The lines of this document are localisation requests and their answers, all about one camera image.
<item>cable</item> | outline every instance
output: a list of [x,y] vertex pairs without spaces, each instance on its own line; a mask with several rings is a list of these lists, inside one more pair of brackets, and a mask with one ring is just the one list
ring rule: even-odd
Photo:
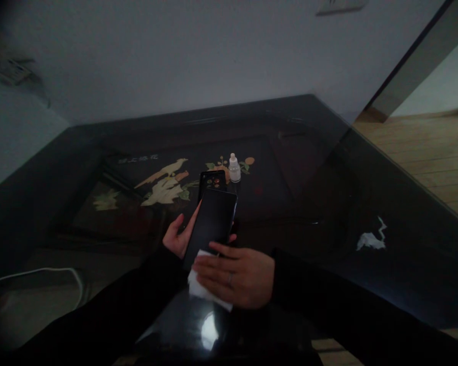
[[6,279],[9,279],[9,278],[13,278],[13,277],[30,275],[32,273],[41,272],[41,271],[60,272],[60,271],[66,271],[66,270],[70,271],[71,273],[73,273],[73,275],[75,276],[75,279],[76,279],[76,281],[78,283],[78,289],[80,290],[80,296],[78,298],[78,301],[76,302],[75,307],[73,308],[73,310],[75,310],[76,308],[78,308],[78,306],[80,305],[81,301],[83,300],[83,282],[81,281],[81,278],[78,275],[78,272],[74,268],[50,268],[50,267],[38,268],[38,269],[33,269],[33,270],[30,270],[30,271],[27,271],[27,272],[20,272],[20,273],[10,274],[8,276],[0,277],[0,281],[6,280]]

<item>hand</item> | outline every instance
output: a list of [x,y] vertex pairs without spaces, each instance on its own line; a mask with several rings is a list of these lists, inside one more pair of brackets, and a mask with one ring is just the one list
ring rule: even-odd
[[270,301],[275,274],[273,258],[253,249],[231,248],[216,242],[209,246],[228,258],[195,259],[192,268],[202,286],[240,308],[259,309]]
[[[179,214],[178,217],[173,221],[169,226],[166,234],[163,238],[163,245],[167,247],[172,253],[174,253],[180,259],[185,257],[185,252],[187,251],[187,245],[192,236],[193,226],[195,225],[195,220],[197,219],[198,209],[200,208],[200,203],[198,204],[195,212],[193,213],[190,221],[188,222],[187,227],[183,232],[178,235],[178,229],[183,224],[183,214]],[[236,234],[232,234],[229,237],[229,242],[236,240]]]

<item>smartphone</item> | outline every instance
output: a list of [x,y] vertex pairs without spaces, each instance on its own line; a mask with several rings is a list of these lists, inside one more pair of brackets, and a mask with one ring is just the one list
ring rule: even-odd
[[183,268],[190,271],[200,249],[217,254],[209,248],[209,242],[226,244],[236,212],[238,196],[234,193],[206,189],[183,258]]

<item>white bottle cap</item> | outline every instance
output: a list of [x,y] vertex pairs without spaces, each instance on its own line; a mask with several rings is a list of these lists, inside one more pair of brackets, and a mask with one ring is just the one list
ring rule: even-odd
[[238,159],[236,158],[236,155],[234,153],[231,153],[231,158],[229,159],[229,166],[237,166],[238,164]]

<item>small dropper bottle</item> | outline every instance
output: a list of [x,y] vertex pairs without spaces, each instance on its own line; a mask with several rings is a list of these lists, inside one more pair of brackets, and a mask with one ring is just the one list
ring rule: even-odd
[[231,153],[231,158],[229,159],[229,178],[231,182],[237,183],[241,180],[241,167],[239,166],[238,159],[234,153]]

